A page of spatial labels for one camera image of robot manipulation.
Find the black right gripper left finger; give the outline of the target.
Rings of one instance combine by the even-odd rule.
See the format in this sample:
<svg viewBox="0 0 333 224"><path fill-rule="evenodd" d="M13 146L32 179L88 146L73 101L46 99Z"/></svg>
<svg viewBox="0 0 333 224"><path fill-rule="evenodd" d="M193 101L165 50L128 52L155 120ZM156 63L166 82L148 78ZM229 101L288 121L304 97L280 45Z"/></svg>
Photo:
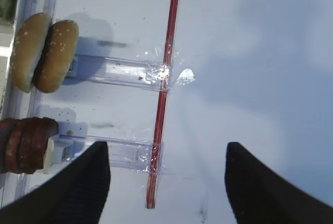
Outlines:
<svg viewBox="0 0 333 224"><path fill-rule="evenodd" d="M1 208L1 223L99 223L110 184L108 145L98 141L40 187Z"/></svg>

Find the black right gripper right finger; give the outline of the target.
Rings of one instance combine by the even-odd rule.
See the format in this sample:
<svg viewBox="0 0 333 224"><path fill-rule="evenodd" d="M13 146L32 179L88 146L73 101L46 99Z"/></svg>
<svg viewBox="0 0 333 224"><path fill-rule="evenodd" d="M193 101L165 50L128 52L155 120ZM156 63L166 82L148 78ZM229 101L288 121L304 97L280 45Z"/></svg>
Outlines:
<svg viewBox="0 0 333 224"><path fill-rule="evenodd" d="M237 223L332 223L332 207L279 176L238 142L226 149L225 188Z"/></svg>

